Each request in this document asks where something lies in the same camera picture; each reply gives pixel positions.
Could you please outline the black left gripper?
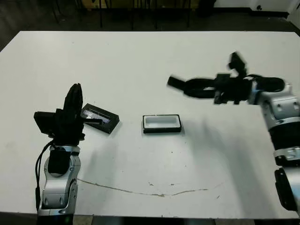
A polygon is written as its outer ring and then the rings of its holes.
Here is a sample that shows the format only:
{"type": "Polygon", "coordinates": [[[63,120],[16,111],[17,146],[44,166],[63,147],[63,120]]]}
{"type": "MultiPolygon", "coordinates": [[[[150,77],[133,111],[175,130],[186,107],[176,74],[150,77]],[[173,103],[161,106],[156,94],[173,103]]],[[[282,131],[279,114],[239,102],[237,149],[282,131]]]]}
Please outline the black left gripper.
{"type": "Polygon", "coordinates": [[[102,125],[102,119],[85,118],[81,116],[83,92],[80,83],[75,83],[69,89],[63,109],[56,109],[53,122],[54,145],[78,145],[84,140],[84,123],[102,125]]]}

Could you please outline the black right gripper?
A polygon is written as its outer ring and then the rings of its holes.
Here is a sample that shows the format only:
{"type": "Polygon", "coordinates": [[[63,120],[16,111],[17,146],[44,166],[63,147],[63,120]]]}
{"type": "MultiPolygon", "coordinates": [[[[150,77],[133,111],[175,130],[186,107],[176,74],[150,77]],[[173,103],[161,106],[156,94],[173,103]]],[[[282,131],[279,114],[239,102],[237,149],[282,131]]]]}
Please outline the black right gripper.
{"type": "Polygon", "coordinates": [[[214,104],[227,104],[233,101],[238,105],[240,101],[247,101],[250,96],[252,81],[243,77],[231,77],[230,74],[217,74],[215,79],[194,78],[185,82],[186,88],[208,88],[215,90],[185,90],[184,94],[199,99],[214,99],[214,104]]]}

